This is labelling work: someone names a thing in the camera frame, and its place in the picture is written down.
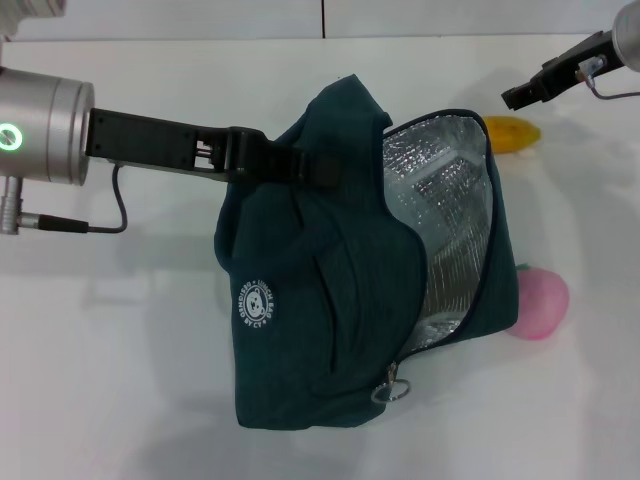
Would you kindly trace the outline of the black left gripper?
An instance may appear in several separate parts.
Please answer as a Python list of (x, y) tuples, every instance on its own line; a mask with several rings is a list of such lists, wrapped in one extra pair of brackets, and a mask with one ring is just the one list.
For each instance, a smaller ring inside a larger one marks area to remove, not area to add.
[(338, 160), (271, 141), (258, 130), (227, 131), (97, 108), (89, 116), (86, 154), (227, 183), (340, 184)]

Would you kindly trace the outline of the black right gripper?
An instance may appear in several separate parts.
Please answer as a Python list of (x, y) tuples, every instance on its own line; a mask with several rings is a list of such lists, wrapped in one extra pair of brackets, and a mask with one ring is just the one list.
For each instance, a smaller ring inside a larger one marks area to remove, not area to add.
[(594, 77), (623, 67), (616, 54), (611, 31), (597, 32), (544, 63), (542, 76), (532, 77), (528, 82), (504, 91), (502, 100), (510, 110), (547, 102), (582, 81), (578, 72), (585, 62), (595, 64), (591, 73)]

